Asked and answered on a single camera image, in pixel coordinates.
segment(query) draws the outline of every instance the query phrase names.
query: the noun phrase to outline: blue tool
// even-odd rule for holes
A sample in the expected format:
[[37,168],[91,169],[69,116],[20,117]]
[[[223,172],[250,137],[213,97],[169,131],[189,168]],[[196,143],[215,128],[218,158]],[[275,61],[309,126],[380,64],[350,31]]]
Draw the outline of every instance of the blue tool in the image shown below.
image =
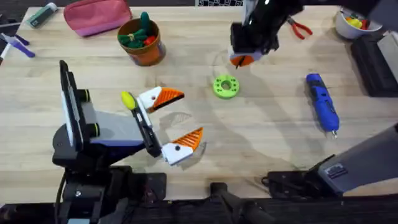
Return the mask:
[[330,131],[333,137],[337,138],[337,130],[340,121],[321,76],[317,73],[308,74],[306,81],[310,88],[313,105],[317,112],[321,127],[326,132]]

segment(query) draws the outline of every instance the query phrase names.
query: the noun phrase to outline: green marker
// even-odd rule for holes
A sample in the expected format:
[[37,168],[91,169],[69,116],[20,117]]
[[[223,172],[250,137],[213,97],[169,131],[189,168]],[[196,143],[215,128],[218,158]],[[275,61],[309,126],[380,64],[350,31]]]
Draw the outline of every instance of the green marker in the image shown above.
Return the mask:
[[28,23],[32,28],[38,28],[41,26],[55,11],[58,7],[50,2],[43,8],[41,8],[38,12],[36,12],[33,16],[31,16],[26,23]]

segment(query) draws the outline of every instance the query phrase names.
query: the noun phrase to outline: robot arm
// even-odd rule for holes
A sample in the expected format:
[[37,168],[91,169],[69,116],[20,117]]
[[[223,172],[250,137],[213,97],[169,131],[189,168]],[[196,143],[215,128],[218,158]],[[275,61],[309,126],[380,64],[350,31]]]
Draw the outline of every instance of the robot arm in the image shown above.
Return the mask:
[[396,0],[246,0],[242,23],[231,25],[232,64],[243,66],[279,47],[277,33],[289,16],[305,5],[340,5],[391,30],[398,30]]

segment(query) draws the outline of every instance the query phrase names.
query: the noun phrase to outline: green gear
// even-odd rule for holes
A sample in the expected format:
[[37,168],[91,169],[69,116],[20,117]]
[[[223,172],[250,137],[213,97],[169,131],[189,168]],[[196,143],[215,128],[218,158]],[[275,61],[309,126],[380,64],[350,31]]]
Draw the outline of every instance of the green gear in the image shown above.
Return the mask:
[[239,82],[231,75],[220,75],[213,82],[213,91],[222,99],[230,99],[238,94]]

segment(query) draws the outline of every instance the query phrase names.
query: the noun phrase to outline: blue handle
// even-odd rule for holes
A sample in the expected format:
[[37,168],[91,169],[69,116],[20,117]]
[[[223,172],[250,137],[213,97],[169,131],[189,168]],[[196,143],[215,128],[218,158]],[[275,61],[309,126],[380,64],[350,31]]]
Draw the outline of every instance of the blue handle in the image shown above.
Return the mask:
[[35,53],[31,52],[30,50],[28,50],[25,46],[23,46],[20,42],[15,41],[12,44],[15,48],[17,48],[18,50],[20,50],[21,52],[24,52],[28,57],[33,58],[35,57]]
[[340,121],[321,76],[317,73],[308,74],[306,81],[322,128],[325,131],[337,131]]

